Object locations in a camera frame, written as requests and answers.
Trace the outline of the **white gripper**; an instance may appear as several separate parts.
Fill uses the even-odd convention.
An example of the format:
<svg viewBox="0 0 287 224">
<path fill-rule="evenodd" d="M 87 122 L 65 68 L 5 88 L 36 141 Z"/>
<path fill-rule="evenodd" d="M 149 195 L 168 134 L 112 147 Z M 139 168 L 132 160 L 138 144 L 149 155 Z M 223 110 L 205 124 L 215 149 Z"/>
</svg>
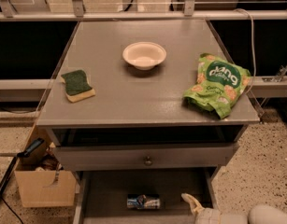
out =
<svg viewBox="0 0 287 224">
<path fill-rule="evenodd" d="M 181 198 L 189 204 L 195 217 L 194 224 L 248 224 L 244 215 L 224 214 L 218 209 L 205 208 L 191 194 L 182 193 Z"/>
</svg>

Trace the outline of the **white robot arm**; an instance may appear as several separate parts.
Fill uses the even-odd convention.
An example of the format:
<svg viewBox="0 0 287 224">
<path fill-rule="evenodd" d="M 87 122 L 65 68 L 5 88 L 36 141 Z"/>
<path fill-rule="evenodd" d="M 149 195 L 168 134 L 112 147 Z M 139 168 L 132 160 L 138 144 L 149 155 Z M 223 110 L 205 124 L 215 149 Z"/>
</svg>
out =
<svg viewBox="0 0 287 224">
<path fill-rule="evenodd" d="M 194 224 L 287 224 L 287 214 L 265 205 L 255 205 L 245 215 L 225 214 L 219 209 L 206 208 L 191 194 L 182 193 L 181 198 L 190 206 Z"/>
</svg>

